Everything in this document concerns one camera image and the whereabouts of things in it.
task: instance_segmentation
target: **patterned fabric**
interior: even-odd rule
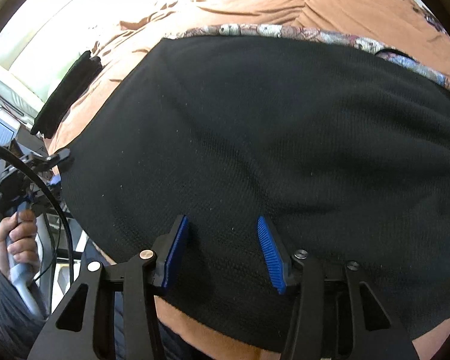
[[[165,38],[180,39],[205,35],[265,36],[354,47],[420,74],[420,76],[428,78],[450,92],[450,79],[444,74],[430,67],[423,66],[420,62],[415,61],[412,57],[407,56],[395,47],[363,36],[319,30],[317,28],[283,26],[281,24],[222,24],[220,26],[192,28],[178,34],[167,34]]]

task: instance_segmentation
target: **wrinkled orange fabric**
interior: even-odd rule
[[[413,0],[163,0],[143,7],[142,17],[136,21],[121,22],[120,31],[92,50],[102,58],[104,69],[72,105],[54,137],[46,140],[49,153],[66,146],[85,129],[163,35],[225,23],[288,24],[367,36],[401,49],[450,78],[450,37],[428,24]],[[212,358],[279,358],[279,354],[211,330],[160,298],[156,298],[156,306],[165,325]]]

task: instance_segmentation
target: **black sleeve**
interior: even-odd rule
[[[30,291],[36,299],[40,294],[38,286],[33,283]],[[32,315],[25,306],[15,287],[0,271],[0,339],[13,356],[26,359],[43,328],[46,308],[43,302],[39,305],[43,318]]]

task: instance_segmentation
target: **finger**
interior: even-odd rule
[[[23,251],[32,251],[34,253],[37,252],[37,243],[33,238],[22,238],[17,242],[12,243],[8,248],[8,253],[17,254]]]
[[[35,214],[32,210],[23,210],[18,213],[18,217],[22,222],[34,222],[36,221]]]
[[[22,222],[10,232],[10,239],[15,242],[19,239],[37,235],[37,225],[34,222]]]
[[[0,242],[5,241],[8,234],[17,227],[17,213],[0,221]]]
[[[30,250],[26,250],[26,251],[17,253],[13,256],[13,258],[19,264],[20,263],[30,264],[33,267],[40,266],[40,260],[38,258],[38,254],[35,252],[32,252]]]

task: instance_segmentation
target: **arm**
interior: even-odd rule
[[[29,210],[20,212],[19,215],[24,221],[19,225],[17,214],[0,222],[0,339],[14,356],[26,359],[45,324],[46,312],[42,303],[40,307],[44,317],[33,316],[15,287],[8,281],[8,253],[12,254],[18,263],[31,264],[36,272],[40,267],[35,242],[35,216]],[[9,234],[13,243],[7,250],[6,238]],[[30,286],[30,291],[34,295],[39,294],[35,283]]]

